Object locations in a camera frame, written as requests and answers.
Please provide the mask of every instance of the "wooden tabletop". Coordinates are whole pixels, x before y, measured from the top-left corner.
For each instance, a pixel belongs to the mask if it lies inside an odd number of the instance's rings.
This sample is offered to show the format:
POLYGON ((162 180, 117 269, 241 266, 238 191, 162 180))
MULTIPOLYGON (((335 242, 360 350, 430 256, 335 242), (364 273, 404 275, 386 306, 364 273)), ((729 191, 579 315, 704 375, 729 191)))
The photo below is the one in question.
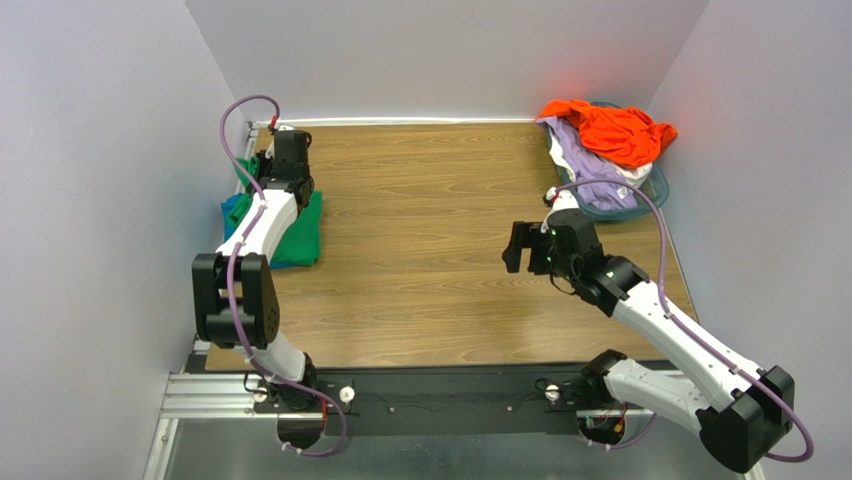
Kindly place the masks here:
MULTIPOLYGON (((596 307, 526 273, 526 257, 521 273, 506 273, 512 222, 541 221, 541 195, 559 181, 539 127, 306 130, 325 198, 322 256, 273 278, 281 332, 318 366, 586 361, 608 348, 661 358, 596 307)), ((262 131, 258 149, 270 140, 262 131)), ((605 252, 656 275, 653 218, 597 230, 605 252)), ((692 314, 671 254, 668 265, 668 296, 692 314)), ((214 347, 207 367, 245 363, 214 347)))

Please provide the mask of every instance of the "lavender shirt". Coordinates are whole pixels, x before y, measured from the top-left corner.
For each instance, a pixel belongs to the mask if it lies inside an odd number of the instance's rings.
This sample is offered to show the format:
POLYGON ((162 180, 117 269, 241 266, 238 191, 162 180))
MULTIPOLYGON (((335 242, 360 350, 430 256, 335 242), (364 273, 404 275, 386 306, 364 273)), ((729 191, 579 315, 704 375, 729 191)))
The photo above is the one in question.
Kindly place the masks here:
MULTIPOLYGON (((545 117, 537 120, 539 125, 545 124, 550 127, 556 140, 562 147, 562 158, 574 171, 577 180, 590 180, 593 178, 610 178, 613 180, 626 181, 624 175, 616 170, 615 165, 590 152, 580 142, 580 134, 568 123, 559 117, 545 117)), ((636 199, 627 194, 622 198, 619 195, 626 189, 611 183, 593 183, 577 187, 577 194, 587 204, 598 210, 626 210, 636 208, 636 199)))

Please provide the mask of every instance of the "gray wall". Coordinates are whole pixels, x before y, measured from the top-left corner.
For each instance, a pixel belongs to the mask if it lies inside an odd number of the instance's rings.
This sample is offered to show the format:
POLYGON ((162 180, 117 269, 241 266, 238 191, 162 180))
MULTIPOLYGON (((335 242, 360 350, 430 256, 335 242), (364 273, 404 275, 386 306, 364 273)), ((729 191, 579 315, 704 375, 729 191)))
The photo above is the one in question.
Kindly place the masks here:
POLYGON ((647 107, 707 3, 187 0, 234 95, 273 95, 283 118, 647 107))
POLYGON ((773 480, 852 467, 850 25, 844 0, 713 0, 650 108, 680 130, 665 212, 702 322, 796 378, 817 454, 773 480))
POLYGON ((233 187, 233 97, 180 0, 2 12, 0 478, 140 478, 233 187))

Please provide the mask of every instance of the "laundry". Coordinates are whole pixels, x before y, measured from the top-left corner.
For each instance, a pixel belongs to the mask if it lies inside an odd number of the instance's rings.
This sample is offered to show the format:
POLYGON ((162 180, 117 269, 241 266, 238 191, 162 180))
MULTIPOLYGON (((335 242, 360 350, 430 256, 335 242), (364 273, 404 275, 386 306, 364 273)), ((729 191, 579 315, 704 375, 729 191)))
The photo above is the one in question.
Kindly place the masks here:
POLYGON ((677 137, 667 123, 654 123, 635 107, 597 107, 584 100, 553 100, 536 119, 560 117, 580 134, 582 145, 624 168, 647 165, 677 137))
MULTIPOLYGON (((550 155, 553 162, 568 172, 571 181, 608 178, 639 187, 651 173, 651 164, 637 169, 624 169, 590 152, 580 143, 577 130, 563 118, 546 117, 537 122, 544 125, 551 136, 550 155)), ((611 183, 581 185, 577 187, 577 195, 598 210, 637 207, 636 199, 627 188, 611 183)))
MULTIPOLYGON (((320 256, 322 203, 322 192, 314 191, 310 204, 302 210, 296 221, 281 237, 270 259, 270 268, 287 268, 296 265, 309 267, 316 263, 320 256)), ((251 196, 247 193, 239 193, 222 203, 226 241, 243 221, 249 207, 251 207, 251 196)))

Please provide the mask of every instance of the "purple cable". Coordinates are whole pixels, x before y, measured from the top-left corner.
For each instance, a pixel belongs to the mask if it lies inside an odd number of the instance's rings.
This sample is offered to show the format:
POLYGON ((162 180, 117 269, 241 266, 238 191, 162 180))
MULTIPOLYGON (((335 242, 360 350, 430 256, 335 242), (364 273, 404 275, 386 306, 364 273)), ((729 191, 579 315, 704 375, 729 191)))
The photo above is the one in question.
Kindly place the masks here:
MULTIPOLYGON (((228 146, 228 141, 225 138, 225 123, 228 120, 228 116, 231 114, 231 112, 236 110, 237 107, 239 107, 240 105, 242 105, 242 104, 244 104, 248 101, 251 101, 251 100, 266 100, 266 101, 272 103, 272 105, 275 106, 275 118, 276 119, 278 118, 278 116, 281 113, 281 109, 278 107, 278 102, 276 102, 270 96, 267 96, 267 95, 249 95, 248 97, 241 98, 241 99, 237 100, 236 102, 234 102, 233 104, 231 104, 231 106, 228 107, 225 110, 225 113, 222 114, 222 120, 219 122, 219 140, 222 142, 222 147, 225 149, 225 153, 228 155, 228 158, 231 160, 231 163, 234 164, 234 168, 236 168, 240 173, 242 173, 248 179, 249 183, 251 183, 251 186, 254 188, 254 191, 257 192, 260 199, 266 200, 266 197, 263 195, 263 189, 260 187, 260 184, 257 183, 257 180, 255 180, 254 177, 242 165, 240 165, 240 162, 237 161, 233 152, 231 152, 231 148, 228 146)), ((245 232, 243 233, 243 238, 248 237, 249 233, 251 233, 252 229, 254 229, 255 225, 257 225, 257 222, 260 221, 260 217, 263 215, 264 210, 266 210, 266 207, 263 206, 263 205, 261 205, 260 208, 258 208, 257 213, 255 214, 254 218, 252 218, 251 221, 249 222, 248 226, 246 226, 245 232)), ((269 370, 268 368, 264 367, 263 365, 258 363, 256 360, 254 360, 254 349, 251 348, 251 345, 249 344, 249 341, 248 341, 248 337, 246 336, 246 331, 243 328, 242 322, 240 321, 240 314, 239 314, 239 310, 238 310, 238 306, 237 306, 237 297, 236 297, 236 295, 234 295, 234 269, 235 269, 235 265, 236 265, 237 255, 239 255, 239 253, 240 253, 240 248, 242 248, 242 243, 237 242, 236 246, 234 247, 234 252, 231 254, 231 257, 228 258, 228 267, 227 267, 227 270, 225 272, 225 282, 226 282, 227 288, 228 288, 228 306, 231 308, 231 314, 233 315, 233 318, 234 318, 234 328, 237 330, 237 336, 240 338, 240 344, 242 345, 243 349, 246 351, 246 355, 248 355, 248 358, 251 361, 251 365, 264 378, 271 378, 272 381, 275 382, 275 383, 280 383, 280 384, 285 385, 287 387, 295 388, 296 390, 301 390, 301 391, 309 393, 309 394, 311 394, 311 395, 313 395, 317 398, 321 398, 321 399, 325 400, 326 402, 331 404, 331 406, 334 408, 334 410, 337 412, 337 414, 340 415, 340 440, 338 440, 337 443, 333 447, 331 447, 327 450, 321 450, 321 451, 318 451, 318 452, 303 451, 302 449, 296 448, 296 447, 294 447, 290 444, 285 444, 285 448, 287 450, 289 450, 291 452, 295 452, 296 454, 301 455, 303 457, 330 457, 332 455, 340 453, 343 450, 343 447, 346 445, 346 432, 347 432, 346 415, 343 414, 343 409, 340 408, 340 405, 336 401, 334 401, 334 399, 332 399, 331 397, 329 397, 325 393, 320 392, 319 390, 314 390, 310 387, 306 387, 306 386, 304 386, 300 383, 294 382, 292 380, 288 380, 288 379, 278 375, 277 373, 269 370)))
MULTIPOLYGON (((767 397, 769 397, 773 402, 775 402, 776 405, 778 405, 781 408, 781 410, 790 418, 790 420, 793 422, 793 424, 796 425, 796 428, 799 429, 799 432, 801 432, 802 438, 805 440, 805 452, 804 453, 802 453, 801 455, 797 455, 797 456, 793 457, 793 456, 778 455, 778 454, 775 454, 775 453, 767 452, 766 458, 770 458, 772 460, 776 460, 776 461, 779 461, 779 462, 800 463, 800 462, 807 461, 811 457, 813 457, 813 455, 814 455, 813 438, 811 438, 810 432, 808 432, 808 429, 805 427, 805 424, 804 424, 804 422, 802 422, 801 418, 799 418, 799 416, 796 415, 796 412, 794 412, 793 409, 790 408, 790 406, 787 405, 784 402, 784 400, 781 399, 781 397, 779 397, 778 395, 775 394, 775 392, 770 390, 769 387, 760 383, 756 378, 751 376, 746 371, 741 370, 737 366, 736 363, 734 363, 731 360, 729 360, 728 358, 726 358, 722 354, 722 352, 716 350, 715 348, 713 348, 712 345, 710 345, 706 341, 704 341, 704 339, 699 337, 698 334, 693 332, 689 327, 686 326, 686 324, 683 323, 683 321, 681 321, 679 318, 677 318, 677 316, 675 314, 673 314, 671 312, 671 309, 669 308, 669 305, 668 305, 668 299, 666 298, 666 291, 665 291, 666 226, 665 226, 665 223, 663 221, 663 216, 660 213, 660 210, 657 208, 657 206, 654 205, 654 202, 652 202, 651 199, 648 198, 648 196, 645 195, 645 193, 643 193, 641 190, 639 190, 638 188, 634 187, 633 185, 631 185, 627 182, 622 182, 622 181, 619 181, 619 180, 604 179, 604 178, 592 179, 592 180, 582 180, 582 181, 579 181, 579 182, 574 182, 574 183, 562 185, 561 187, 558 187, 556 189, 556 192, 558 193, 558 192, 561 192, 563 190, 568 190, 570 188, 579 187, 580 185, 585 185, 587 183, 603 183, 603 182, 614 183, 616 185, 620 185, 622 187, 629 188, 631 191, 633 191, 633 193, 635 193, 636 195, 639 195, 639 197, 642 198, 642 200, 644 200, 645 203, 648 205, 648 208, 651 209, 651 213, 654 214, 654 218, 657 220, 657 228, 660 231, 660 264, 659 264, 659 269, 657 270, 657 295, 660 298, 660 305, 662 305, 663 311, 669 316, 671 321, 674 322, 674 324, 677 325, 678 328, 680 328, 683 331, 683 333, 685 333, 695 343, 700 345, 704 350, 708 351, 711 355, 716 357, 716 359, 718 359, 720 362, 722 362, 722 364, 724 364, 726 367, 728 367, 728 370, 731 372, 732 375, 737 374, 737 375, 741 376, 742 378, 746 379, 746 381, 748 381, 750 384, 757 387, 761 392, 766 394, 767 397)), ((651 418, 651 421, 648 423, 648 425, 646 425, 645 428, 638 435, 636 435, 636 437, 634 437, 629 442, 625 443, 623 447, 620 447, 621 444, 618 444, 616 446, 612 446, 611 449, 615 449, 617 447, 625 448, 625 447, 628 447, 630 445, 635 444, 638 440, 640 440, 643 436, 645 436, 645 434, 649 430, 651 424, 654 423, 655 417, 656 417, 656 414, 655 414, 654 417, 651 418)))

